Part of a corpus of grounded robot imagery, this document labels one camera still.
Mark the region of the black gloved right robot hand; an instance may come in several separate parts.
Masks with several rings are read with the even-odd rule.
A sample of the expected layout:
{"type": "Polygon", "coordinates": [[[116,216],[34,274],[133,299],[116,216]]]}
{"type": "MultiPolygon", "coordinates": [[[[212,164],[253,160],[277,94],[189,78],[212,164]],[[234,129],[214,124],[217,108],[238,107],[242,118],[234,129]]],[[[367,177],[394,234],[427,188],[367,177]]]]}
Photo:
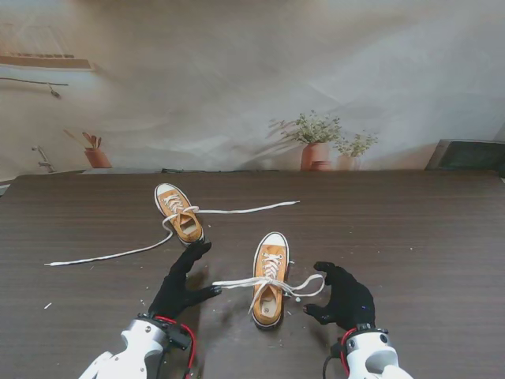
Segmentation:
{"type": "Polygon", "coordinates": [[[321,325],[335,323],[349,331],[358,325],[376,326],[376,309],[370,290],[343,267],[317,261],[314,269],[325,272],[325,285],[331,288],[326,306],[306,304],[304,312],[321,325]]]}

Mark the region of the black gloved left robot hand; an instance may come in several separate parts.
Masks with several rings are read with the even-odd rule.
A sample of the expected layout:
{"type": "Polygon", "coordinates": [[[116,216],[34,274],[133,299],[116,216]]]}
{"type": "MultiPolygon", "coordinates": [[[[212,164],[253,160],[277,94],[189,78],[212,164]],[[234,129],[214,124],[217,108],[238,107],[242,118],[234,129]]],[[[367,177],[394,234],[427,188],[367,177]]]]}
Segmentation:
{"type": "Polygon", "coordinates": [[[187,246],[170,268],[152,304],[148,308],[151,318],[166,317],[175,320],[185,309],[197,306],[222,293],[220,286],[211,285],[198,290],[186,287],[187,275],[193,265],[211,249],[211,242],[194,242],[187,246]]]}

